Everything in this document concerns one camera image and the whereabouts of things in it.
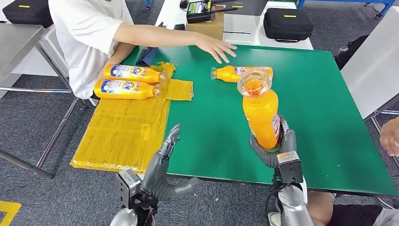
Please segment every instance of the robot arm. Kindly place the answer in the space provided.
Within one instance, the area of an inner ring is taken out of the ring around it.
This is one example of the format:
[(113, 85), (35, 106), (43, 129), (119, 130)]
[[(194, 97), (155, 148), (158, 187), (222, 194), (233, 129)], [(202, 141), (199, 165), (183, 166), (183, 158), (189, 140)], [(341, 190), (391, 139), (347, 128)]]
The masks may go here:
[(295, 132), (284, 118), (280, 117), (280, 122), (282, 130), (277, 152), (264, 150), (253, 135), (249, 137), (249, 143), (264, 164), (274, 168), (273, 185), (278, 191), (275, 195), (281, 226), (314, 226), (299, 185), (303, 182), (303, 175), (301, 160), (296, 153)]
[(179, 132), (180, 124), (177, 124), (160, 150), (151, 158), (143, 180), (131, 169), (117, 174), (117, 192), (123, 206), (112, 219), (111, 226), (151, 226), (159, 201), (187, 194), (195, 188), (198, 178), (191, 178), (187, 183), (175, 186), (166, 182), (169, 158), (180, 140)]

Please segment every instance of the dark clothing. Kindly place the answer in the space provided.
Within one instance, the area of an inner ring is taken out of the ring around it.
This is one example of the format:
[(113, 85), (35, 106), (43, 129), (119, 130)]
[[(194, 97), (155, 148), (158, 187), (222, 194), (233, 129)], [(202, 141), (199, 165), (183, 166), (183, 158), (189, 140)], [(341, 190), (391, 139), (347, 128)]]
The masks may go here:
[(383, 208), (377, 205), (334, 205), (327, 226), (373, 226)]
[(91, 95), (91, 97), (90, 98), (92, 98), (92, 99), (96, 99), (96, 100), (100, 100), (100, 98), (99, 97), (97, 97), (97, 95), (93, 92), (93, 95)]

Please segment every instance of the black cable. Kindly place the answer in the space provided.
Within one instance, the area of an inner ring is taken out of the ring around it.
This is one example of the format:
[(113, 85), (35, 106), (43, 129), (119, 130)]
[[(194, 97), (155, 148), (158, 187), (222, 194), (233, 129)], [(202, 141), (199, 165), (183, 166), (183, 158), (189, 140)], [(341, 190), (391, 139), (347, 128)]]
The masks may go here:
[(267, 206), (268, 206), (268, 204), (269, 204), (270, 198), (271, 198), (273, 195), (276, 195), (279, 191), (281, 191), (281, 190), (283, 190), (284, 188), (286, 188), (288, 185), (289, 185), (289, 183), (288, 183), (288, 184), (282, 185), (281, 187), (279, 187), (278, 189), (274, 190), (272, 193), (270, 193), (270, 194), (267, 196), (267, 199), (266, 199), (266, 207), (265, 207), (265, 214), (266, 214), (266, 220), (267, 220), (267, 225), (268, 225), (268, 226), (271, 226), (271, 225), (270, 225), (270, 221), (269, 221), (269, 217), (267, 216)]

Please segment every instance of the gray carpet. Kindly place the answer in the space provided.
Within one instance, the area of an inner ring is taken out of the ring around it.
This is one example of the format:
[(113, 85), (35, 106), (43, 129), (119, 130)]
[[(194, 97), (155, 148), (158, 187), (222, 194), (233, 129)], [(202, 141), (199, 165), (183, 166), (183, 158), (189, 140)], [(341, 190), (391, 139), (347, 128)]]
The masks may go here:
[[(146, 10), (144, 1), (127, 1), (136, 24), (154, 24), (162, 4), (162, 0), (154, 0), (152, 8)], [(379, 22), (374, 19), (372, 6), (364, 7), (362, 3), (307, 2), (304, 9), (316, 24), (311, 37), (314, 48), (333, 53), (370, 33)], [(23, 75), (15, 86), (63, 88), (57, 78), (31, 75)], [(7, 93), (0, 99), (0, 148), (35, 163), (72, 100), (70, 94)], [(56, 174), (54, 179), (41, 179), (0, 160), (0, 200), (22, 203), (12, 226), (105, 226), (118, 211), (113, 173), (74, 169), (68, 164), (94, 111), (94, 107), (80, 110), (82, 106), (79, 102), (44, 164), (44, 169)], [(378, 120), (382, 124), (389, 118), (380, 116)], [(373, 125), (367, 122), (367, 127), (396, 181), (398, 169), (381, 150)], [(169, 179), (172, 183), (181, 180)], [(160, 203), (156, 225), (265, 226), (263, 210), (268, 193), (267, 188), (260, 186), (201, 181), (192, 194)], [(399, 207), (395, 199), (384, 200)], [(378, 203), (375, 198), (360, 196), (343, 197), (336, 202)]]

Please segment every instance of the black carrying case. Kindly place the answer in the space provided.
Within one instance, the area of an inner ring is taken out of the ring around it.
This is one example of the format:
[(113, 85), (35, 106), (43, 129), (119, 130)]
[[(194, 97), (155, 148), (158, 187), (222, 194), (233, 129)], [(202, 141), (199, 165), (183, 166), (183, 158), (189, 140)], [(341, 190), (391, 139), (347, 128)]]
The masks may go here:
[(302, 9), (269, 8), (263, 19), (269, 39), (298, 42), (310, 37), (314, 25), (309, 14)]
[(3, 13), (13, 24), (40, 24), (44, 28), (53, 24), (48, 0), (15, 0), (3, 9)]

